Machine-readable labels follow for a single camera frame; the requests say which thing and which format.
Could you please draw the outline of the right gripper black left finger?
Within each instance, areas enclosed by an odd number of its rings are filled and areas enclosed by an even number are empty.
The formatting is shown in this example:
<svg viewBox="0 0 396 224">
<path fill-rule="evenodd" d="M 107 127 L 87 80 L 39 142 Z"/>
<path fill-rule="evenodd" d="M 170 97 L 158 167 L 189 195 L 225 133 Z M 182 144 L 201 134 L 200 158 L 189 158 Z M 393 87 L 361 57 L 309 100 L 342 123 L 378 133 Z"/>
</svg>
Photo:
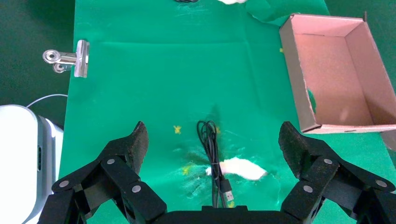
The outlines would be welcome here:
<svg viewBox="0 0 396 224">
<path fill-rule="evenodd" d="M 52 185 L 52 223 L 85 224 L 112 200 L 130 224 L 153 224 L 166 203 L 139 177 L 149 146 L 139 121 L 128 136 L 107 143 L 98 157 Z"/>
</svg>

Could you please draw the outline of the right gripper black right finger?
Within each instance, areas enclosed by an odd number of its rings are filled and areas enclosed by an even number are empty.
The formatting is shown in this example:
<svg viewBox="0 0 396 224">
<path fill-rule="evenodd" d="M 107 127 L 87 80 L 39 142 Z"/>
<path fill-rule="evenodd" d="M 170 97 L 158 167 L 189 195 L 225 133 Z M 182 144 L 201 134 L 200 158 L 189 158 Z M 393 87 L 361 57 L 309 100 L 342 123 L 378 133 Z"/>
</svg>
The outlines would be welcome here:
<svg viewBox="0 0 396 224">
<path fill-rule="evenodd" d="M 323 140 L 302 135 L 288 121 L 280 127 L 278 143 L 298 180 L 282 212 L 311 223 L 330 200 L 358 223 L 395 222 L 396 188 L 390 181 L 345 161 Z"/>
</svg>

